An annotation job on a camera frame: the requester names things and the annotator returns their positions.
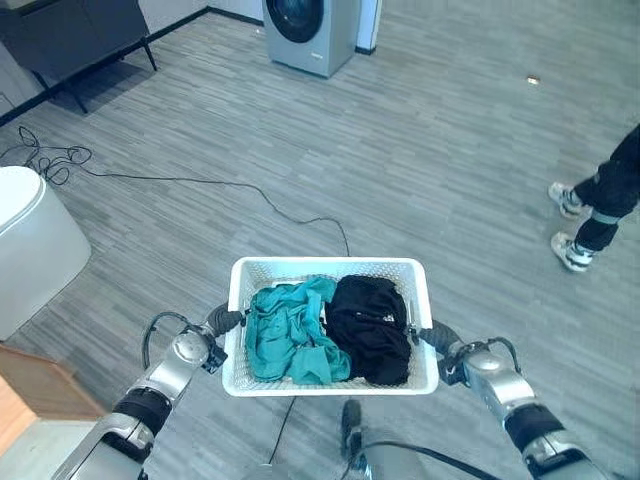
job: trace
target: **tangled cable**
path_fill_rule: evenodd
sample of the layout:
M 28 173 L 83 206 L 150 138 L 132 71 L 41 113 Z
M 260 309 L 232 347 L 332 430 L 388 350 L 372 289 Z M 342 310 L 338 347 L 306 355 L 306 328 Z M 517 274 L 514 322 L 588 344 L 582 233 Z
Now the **tangled cable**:
M 18 127 L 18 134 L 20 136 L 21 144 L 9 147 L 7 150 L 0 154 L 0 160 L 9 152 L 19 148 L 30 148 L 29 156 L 23 163 L 24 167 L 31 168 L 39 175 L 41 175 L 47 182 L 54 185 L 64 185 L 69 180 L 71 175 L 70 169 L 77 168 L 87 175 L 93 177 L 111 177 L 111 178 L 128 178 L 132 180 L 149 180 L 149 181 L 161 181 L 161 182 L 190 182 L 190 183 L 203 183 L 208 185 L 226 185 L 228 187 L 247 188 L 260 194 L 264 201 L 271 207 L 271 209 L 284 218 L 285 220 L 294 223 L 296 225 L 309 225 L 315 222 L 330 222 L 333 223 L 342 236 L 344 248 L 347 257 L 351 256 L 351 249 L 349 248 L 349 241 L 347 240 L 347 234 L 340 223 L 333 217 L 322 216 L 315 217 L 310 220 L 301 220 L 292 217 L 288 213 L 278 207 L 271 198 L 262 190 L 262 188 L 252 183 L 244 182 L 227 182 L 224 180 L 210 180 L 206 178 L 192 178 L 192 177 L 156 177 L 148 175 L 129 175 L 126 173 L 97 173 L 86 168 L 85 164 L 93 157 L 93 152 L 87 147 L 79 145 L 73 145 L 71 147 L 57 147 L 50 145 L 42 145 L 38 140 L 38 137 L 29 130 L 27 127 Z M 50 158 L 45 154 L 46 150 L 56 152 L 56 156 Z

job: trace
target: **black pants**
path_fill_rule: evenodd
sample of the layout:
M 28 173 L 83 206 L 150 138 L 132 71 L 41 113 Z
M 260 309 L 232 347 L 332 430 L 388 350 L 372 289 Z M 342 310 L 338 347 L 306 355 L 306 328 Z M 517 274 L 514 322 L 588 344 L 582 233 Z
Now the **black pants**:
M 591 218 L 578 230 L 576 243 L 600 251 L 618 231 L 618 220 L 633 211 L 640 194 L 640 125 L 618 145 L 598 173 L 574 187 L 585 205 L 593 207 Z

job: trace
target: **cabinet leg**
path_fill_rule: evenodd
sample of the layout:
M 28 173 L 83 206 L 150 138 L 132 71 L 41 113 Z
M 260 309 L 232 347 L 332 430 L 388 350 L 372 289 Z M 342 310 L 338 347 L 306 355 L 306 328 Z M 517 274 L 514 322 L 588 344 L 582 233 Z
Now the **cabinet leg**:
M 151 49 L 149 48 L 149 41 L 147 37 L 142 37 L 142 46 L 144 47 L 144 51 L 147 52 L 147 57 L 149 57 L 149 62 L 151 62 L 151 66 L 155 72 L 158 71 L 158 67 L 156 66 L 156 61 L 153 58 L 153 54 L 151 53 Z
M 33 73 L 33 76 L 36 77 L 36 80 L 38 80 L 38 83 L 42 86 L 42 88 L 44 88 L 45 92 L 49 90 L 49 85 L 47 85 L 47 82 L 44 81 L 42 75 L 40 75 L 35 70 L 31 70 L 31 73 Z
M 82 110 L 82 113 L 89 113 L 89 110 L 87 110 L 87 107 L 84 106 L 84 103 L 82 103 L 82 100 L 80 100 L 78 93 L 76 92 L 75 88 L 73 88 L 73 86 L 69 83 L 69 81 L 65 80 L 64 82 L 62 82 L 62 84 L 64 85 L 65 90 L 69 92 L 73 99 L 76 101 L 76 103 L 80 107 L 80 110 Z

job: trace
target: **gray wood-grain floor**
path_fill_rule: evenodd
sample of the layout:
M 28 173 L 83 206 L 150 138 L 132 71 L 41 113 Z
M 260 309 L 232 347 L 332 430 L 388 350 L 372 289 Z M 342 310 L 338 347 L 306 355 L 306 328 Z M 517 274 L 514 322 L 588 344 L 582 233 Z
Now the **gray wood-grain floor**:
M 92 148 L 96 171 L 250 181 L 292 215 L 338 217 L 354 255 L 420 260 L 434 315 L 466 339 L 512 339 L 527 379 L 593 458 L 640 478 L 637 212 L 588 274 L 571 275 L 548 242 L 578 223 L 546 198 L 550 182 L 590 175 L 638 121 L 638 3 L 424 3 L 385 0 L 375 55 L 329 81 L 270 63 L 262 29 L 201 17 L 152 45 L 158 73 L 135 52 L 81 83 L 89 115 L 61 94 L 0 130 L 0 146 L 24 124 L 43 143 Z M 106 406 L 142 371 L 149 318 L 202 319 L 225 300 L 239 257 L 344 253 L 331 225 L 293 226 L 250 191 L 80 172 L 57 191 L 93 257 L 8 344 L 61 361 Z M 294 478 L 343 468 L 343 401 L 297 402 L 277 455 Z M 374 426 L 527 478 L 462 387 L 363 403 Z M 242 478 L 268 459 L 287 404 L 231 398 L 219 376 L 199 375 L 150 477 Z M 467 478 L 427 465 L 433 478 Z

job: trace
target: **black clothing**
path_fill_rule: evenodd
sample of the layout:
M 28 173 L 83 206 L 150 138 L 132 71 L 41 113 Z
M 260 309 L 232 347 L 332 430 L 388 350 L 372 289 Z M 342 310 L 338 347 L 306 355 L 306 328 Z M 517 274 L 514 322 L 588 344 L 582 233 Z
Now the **black clothing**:
M 327 336 L 351 357 L 351 378 L 398 385 L 409 377 L 407 310 L 392 281 L 349 275 L 325 305 Z

